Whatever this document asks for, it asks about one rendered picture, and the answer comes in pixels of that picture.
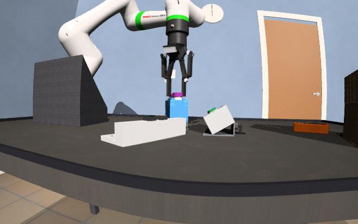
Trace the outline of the dark grey table edge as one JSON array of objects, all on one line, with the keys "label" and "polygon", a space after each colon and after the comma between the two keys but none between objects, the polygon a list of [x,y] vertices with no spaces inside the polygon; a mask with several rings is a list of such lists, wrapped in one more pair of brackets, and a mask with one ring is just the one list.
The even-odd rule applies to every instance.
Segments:
[{"label": "dark grey table edge", "polygon": [[102,182],[169,194],[211,197],[262,197],[358,190],[358,177],[252,183],[179,181],[105,170],[4,144],[0,144],[0,152]]}]

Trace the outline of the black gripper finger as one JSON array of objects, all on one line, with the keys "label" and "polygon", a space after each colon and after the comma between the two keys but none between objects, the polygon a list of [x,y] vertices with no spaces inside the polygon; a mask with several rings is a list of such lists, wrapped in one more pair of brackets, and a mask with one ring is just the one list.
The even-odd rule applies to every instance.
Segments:
[{"label": "black gripper finger", "polygon": [[162,59],[162,77],[165,78],[166,82],[166,96],[171,97],[171,76],[174,68],[175,60],[173,59],[174,52],[170,53],[169,64],[167,69],[167,53],[160,54]]},{"label": "black gripper finger", "polygon": [[180,62],[181,73],[182,73],[182,93],[183,93],[183,97],[186,97],[186,82],[189,81],[189,77],[192,77],[193,56],[194,56],[194,52],[192,52],[192,51],[187,51],[186,53],[187,53],[187,56],[188,56],[187,72],[186,72],[186,67],[185,67],[185,63],[184,63],[184,58],[182,59],[180,51],[177,52],[178,60]]}]

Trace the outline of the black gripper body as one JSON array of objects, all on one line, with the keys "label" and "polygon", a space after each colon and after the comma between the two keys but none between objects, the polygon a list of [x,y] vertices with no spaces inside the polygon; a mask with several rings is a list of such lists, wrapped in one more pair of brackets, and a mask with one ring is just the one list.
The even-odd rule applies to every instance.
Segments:
[{"label": "black gripper body", "polygon": [[[181,52],[182,59],[187,54],[187,35],[185,33],[174,32],[168,34],[168,45],[169,44],[179,44],[182,45],[182,48],[179,48]],[[173,60],[178,60],[177,52],[174,52]]]}]

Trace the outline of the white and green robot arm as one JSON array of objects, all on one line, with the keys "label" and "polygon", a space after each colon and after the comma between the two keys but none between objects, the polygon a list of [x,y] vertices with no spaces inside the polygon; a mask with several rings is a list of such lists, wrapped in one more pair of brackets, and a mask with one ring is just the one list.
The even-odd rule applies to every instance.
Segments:
[{"label": "white and green robot arm", "polygon": [[189,27],[196,28],[205,21],[205,13],[190,0],[166,0],[165,11],[140,12],[135,0],[106,0],[85,14],[66,22],[58,38],[71,56],[83,55],[94,77],[103,62],[99,49],[90,34],[109,18],[120,13],[130,31],[166,27],[166,35],[174,32],[189,35]]}]

